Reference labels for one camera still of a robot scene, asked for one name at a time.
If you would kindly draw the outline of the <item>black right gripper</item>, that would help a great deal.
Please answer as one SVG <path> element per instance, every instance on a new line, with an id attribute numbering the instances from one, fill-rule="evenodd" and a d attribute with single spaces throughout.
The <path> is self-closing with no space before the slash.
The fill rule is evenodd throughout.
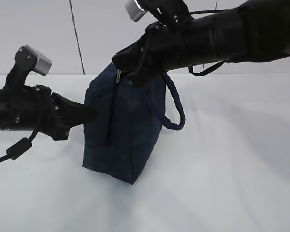
<path id="1" fill-rule="evenodd" d="M 191 61 L 184 33 L 156 21 L 136 42 L 114 54 L 112 64 L 129 72 L 130 86 L 143 87 L 160 73 L 189 67 Z"/>

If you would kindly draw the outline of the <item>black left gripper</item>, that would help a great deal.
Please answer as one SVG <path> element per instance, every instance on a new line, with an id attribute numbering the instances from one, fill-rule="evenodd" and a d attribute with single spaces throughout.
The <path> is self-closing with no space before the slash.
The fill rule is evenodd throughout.
<path id="1" fill-rule="evenodd" d="M 10 114 L 8 129 L 37 129 L 55 141 L 67 140 L 70 128 L 91 123 L 98 114 L 95 109 L 52 93 L 43 85 L 24 86 L 20 92 L 10 94 L 7 109 Z"/>

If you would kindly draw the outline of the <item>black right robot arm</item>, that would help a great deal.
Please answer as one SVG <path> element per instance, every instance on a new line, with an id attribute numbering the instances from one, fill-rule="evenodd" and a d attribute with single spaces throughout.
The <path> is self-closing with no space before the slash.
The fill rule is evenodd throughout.
<path id="1" fill-rule="evenodd" d="M 131 0 L 133 21 L 151 13 L 156 21 L 133 44 L 117 52 L 113 64 L 129 72 L 136 87 L 170 70 L 224 63 L 265 63 L 290 57 L 290 0 L 249 0 L 232 9 L 208 10 L 193 18 L 182 0 Z"/>

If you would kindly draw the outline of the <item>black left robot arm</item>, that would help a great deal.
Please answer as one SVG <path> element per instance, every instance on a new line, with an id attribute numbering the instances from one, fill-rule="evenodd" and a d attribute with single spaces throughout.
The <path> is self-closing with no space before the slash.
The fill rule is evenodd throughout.
<path id="1" fill-rule="evenodd" d="M 24 86 L 12 93 L 0 89 L 0 131 L 33 131 L 55 141 L 67 140 L 70 129 L 93 122 L 98 112 L 71 101 L 47 86 Z"/>

